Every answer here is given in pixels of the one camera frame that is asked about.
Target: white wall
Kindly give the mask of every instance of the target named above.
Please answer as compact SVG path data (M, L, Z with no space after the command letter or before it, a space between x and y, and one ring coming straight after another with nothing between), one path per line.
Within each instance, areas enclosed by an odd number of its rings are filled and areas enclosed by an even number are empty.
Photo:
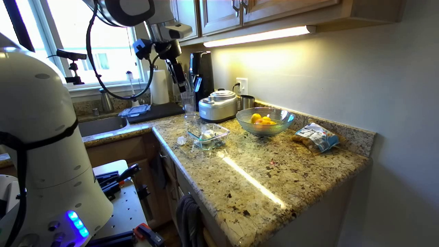
M400 23L212 50L216 86L378 133L338 245L439 245L439 1Z

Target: kitchen counter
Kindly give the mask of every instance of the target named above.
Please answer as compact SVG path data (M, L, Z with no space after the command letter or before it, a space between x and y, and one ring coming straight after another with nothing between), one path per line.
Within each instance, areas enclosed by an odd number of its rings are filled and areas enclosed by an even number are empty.
M220 124L230 131L211 151L176 144L185 135L182 115L83 137L83 142L93 146L152 130L233 245L263 242L370 164L367 155L345 148L311 152L292 141L293 127L261 141L235 119Z

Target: cup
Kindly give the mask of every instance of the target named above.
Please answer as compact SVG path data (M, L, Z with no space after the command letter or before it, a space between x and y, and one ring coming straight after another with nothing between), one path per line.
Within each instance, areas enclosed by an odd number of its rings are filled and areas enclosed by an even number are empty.
M183 122L186 131L198 135L200 134L200 113L191 108L191 105L185 105Z
M241 109L252 108L255 104L255 97L250 94L241 94Z

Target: rice cooker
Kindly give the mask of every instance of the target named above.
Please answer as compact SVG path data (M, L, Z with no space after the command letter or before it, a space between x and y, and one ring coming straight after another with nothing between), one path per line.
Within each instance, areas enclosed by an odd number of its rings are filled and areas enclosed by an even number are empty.
M234 118L237 96L231 90L215 90L197 103L200 118L209 122L222 122Z

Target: bowl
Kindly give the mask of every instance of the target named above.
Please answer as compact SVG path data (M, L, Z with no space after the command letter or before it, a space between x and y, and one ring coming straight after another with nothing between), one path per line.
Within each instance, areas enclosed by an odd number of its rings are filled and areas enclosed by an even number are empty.
M235 112L244 130L256 137L271 137L289 127L293 113L286 109L253 107Z

